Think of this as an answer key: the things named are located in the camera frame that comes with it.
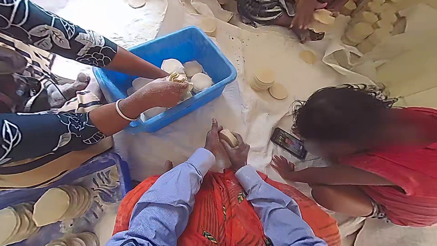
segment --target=smartphone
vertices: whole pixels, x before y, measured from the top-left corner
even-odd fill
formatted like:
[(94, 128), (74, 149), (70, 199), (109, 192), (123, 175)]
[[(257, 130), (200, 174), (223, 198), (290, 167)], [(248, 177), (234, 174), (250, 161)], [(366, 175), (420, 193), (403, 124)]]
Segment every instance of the smartphone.
[(270, 140), (301, 160), (304, 160), (308, 153), (300, 139), (279, 127), (274, 130)]

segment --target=silver bangle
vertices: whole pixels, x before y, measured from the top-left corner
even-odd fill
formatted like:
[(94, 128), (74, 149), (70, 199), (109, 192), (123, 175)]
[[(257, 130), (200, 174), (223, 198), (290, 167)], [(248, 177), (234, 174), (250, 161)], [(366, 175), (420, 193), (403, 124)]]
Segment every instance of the silver bangle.
[(118, 106), (118, 104), (120, 103), (121, 100), (124, 100), (124, 99), (122, 98), (122, 99), (119, 99), (119, 100), (117, 100), (117, 101), (115, 102), (115, 110), (117, 111), (117, 113), (118, 113), (118, 114), (119, 114), (123, 119), (128, 120), (128, 121), (136, 121), (136, 120), (138, 120), (138, 119), (139, 119), (139, 116), (136, 117), (135, 119), (130, 119), (130, 118), (126, 117), (126, 116), (125, 116), (125, 115), (120, 111), (120, 107)]

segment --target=dark curly hair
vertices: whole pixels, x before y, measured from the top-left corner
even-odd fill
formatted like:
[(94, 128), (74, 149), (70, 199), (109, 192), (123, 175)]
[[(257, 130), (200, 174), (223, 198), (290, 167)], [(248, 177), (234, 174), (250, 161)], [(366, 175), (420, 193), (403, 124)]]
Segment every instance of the dark curly hair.
[(307, 139), (359, 142), (377, 129), (385, 109), (397, 101), (384, 89), (367, 84), (319, 89), (307, 100), (293, 103), (292, 129)]

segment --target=orange sari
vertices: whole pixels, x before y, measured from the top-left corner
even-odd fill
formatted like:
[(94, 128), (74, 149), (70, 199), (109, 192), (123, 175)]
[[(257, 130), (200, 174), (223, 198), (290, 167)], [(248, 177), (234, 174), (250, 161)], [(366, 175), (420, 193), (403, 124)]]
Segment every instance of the orange sari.
[[(303, 220), (314, 234), (329, 246), (340, 246), (340, 233), (336, 221), (313, 200), (294, 187), (275, 182), (258, 172), (271, 186), (293, 198), (299, 205)], [(129, 228), (132, 210), (140, 197), (155, 183), (159, 176), (141, 182), (124, 197), (115, 220), (114, 234)], [(234, 172), (208, 172), (195, 196), (193, 212), (177, 244), (181, 246), (261, 246), (271, 245), (264, 235), (258, 215), (247, 201), (246, 193)]]

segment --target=woman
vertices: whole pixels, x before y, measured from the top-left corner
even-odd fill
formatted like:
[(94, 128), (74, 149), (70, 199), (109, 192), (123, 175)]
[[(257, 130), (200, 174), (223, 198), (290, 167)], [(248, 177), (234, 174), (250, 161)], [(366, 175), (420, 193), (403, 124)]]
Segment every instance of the woman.
[(325, 33), (308, 29), (314, 10), (340, 11), (347, 0), (237, 0), (237, 10), (248, 25), (278, 25), (291, 30), (301, 43), (321, 40)]
[[(131, 190), (118, 208), (107, 246), (124, 245), (340, 245), (334, 219), (293, 187), (272, 181), (247, 164), (250, 146), (219, 141), (215, 119), (185, 162)], [(219, 159), (224, 173), (208, 171)]]
[(397, 225), (437, 223), (437, 110), (393, 108), (394, 98), (363, 84), (322, 88), (294, 109), (305, 146), (332, 166), (294, 171), (273, 158), (284, 179), (304, 182), (325, 208)]
[[(41, 84), (53, 79), (48, 52), (132, 76), (156, 79), (168, 75), (105, 37), (28, 0), (0, 3), (0, 16), (4, 34), (0, 42), (27, 57), (29, 64), (22, 75)], [(155, 80), (117, 104), (100, 106), (99, 98), (85, 90), (54, 112), (0, 113), (0, 189), (49, 185), (109, 149), (112, 141), (105, 137), (121, 131), (141, 112), (175, 106), (186, 88)]]

